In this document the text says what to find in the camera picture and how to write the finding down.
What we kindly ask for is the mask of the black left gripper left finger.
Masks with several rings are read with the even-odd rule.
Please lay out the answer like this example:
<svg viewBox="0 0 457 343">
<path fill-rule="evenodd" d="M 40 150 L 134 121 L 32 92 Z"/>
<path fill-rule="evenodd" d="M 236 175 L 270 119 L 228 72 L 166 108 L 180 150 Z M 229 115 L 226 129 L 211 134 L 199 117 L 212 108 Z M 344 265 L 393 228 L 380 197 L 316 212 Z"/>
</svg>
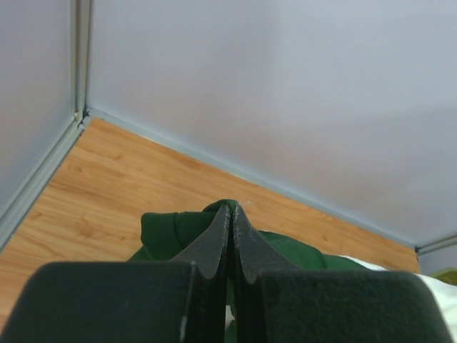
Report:
<svg viewBox="0 0 457 343">
<path fill-rule="evenodd" d="M 229 208 L 167 262 L 53 262 L 26 283 L 3 342 L 222 342 Z"/>
</svg>

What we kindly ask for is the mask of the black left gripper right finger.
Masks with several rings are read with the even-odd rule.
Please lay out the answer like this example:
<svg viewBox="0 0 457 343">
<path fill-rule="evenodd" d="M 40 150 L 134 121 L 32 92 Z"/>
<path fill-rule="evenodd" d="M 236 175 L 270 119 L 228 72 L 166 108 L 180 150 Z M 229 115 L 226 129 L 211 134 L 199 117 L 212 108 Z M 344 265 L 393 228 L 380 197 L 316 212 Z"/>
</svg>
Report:
<svg viewBox="0 0 457 343">
<path fill-rule="evenodd" d="M 236 207 L 231 220 L 239 342 L 451 342 L 429 288 L 405 272 L 306 270 Z"/>
</svg>

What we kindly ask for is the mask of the white and green raglan t-shirt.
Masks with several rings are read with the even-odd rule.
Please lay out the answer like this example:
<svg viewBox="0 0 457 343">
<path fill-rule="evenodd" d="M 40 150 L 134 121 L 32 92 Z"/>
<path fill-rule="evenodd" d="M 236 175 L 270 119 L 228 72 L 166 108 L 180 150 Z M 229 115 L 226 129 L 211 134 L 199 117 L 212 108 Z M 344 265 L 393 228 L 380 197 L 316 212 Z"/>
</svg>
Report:
<svg viewBox="0 0 457 343">
<path fill-rule="evenodd" d="M 141 248 L 132 262 L 161 262 L 174 258 L 197 239 L 211 224 L 222 205 L 231 211 L 237 201 L 222 199 L 200 212 L 147 212 L 141 217 Z M 385 268 L 363 260 L 324 254 L 310 245 L 274 232 L 259 231 L 277 252 L 302 269 L 365 270 L 384 272 Z M 452 340 L 456 341 L 456 287 L 433 277 L 417 276 L 432 293 Z"/>
</svg>

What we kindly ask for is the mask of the olive green plastic bin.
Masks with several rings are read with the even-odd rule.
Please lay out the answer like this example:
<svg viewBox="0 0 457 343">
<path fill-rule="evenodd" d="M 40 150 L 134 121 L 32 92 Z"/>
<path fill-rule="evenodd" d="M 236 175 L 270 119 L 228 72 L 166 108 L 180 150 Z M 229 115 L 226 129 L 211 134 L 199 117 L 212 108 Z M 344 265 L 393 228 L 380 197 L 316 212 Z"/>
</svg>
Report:
<svg viewBox="0 0 457 343">
<path fill-rule="evenodd" d="M 438 279 L 442 282 L 456 285 L 457 281 L 457 269 L 456 268 L 447 268 L 439 272 L 431 274 L 431 277 Z"/>
</svg>

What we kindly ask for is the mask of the aluminium corner frame post right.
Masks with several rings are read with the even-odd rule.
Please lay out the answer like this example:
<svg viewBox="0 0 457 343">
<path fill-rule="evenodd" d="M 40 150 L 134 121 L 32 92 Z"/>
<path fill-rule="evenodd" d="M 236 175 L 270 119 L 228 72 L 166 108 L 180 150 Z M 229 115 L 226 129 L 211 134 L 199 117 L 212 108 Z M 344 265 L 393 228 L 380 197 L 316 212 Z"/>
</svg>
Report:
<svg viewBox="0 0 457 343">
<path fill-rule="evenodd" d="M 449 234 L 415 247 L 418 256 L 456 245 L 457 233 Z"/>
</svg>

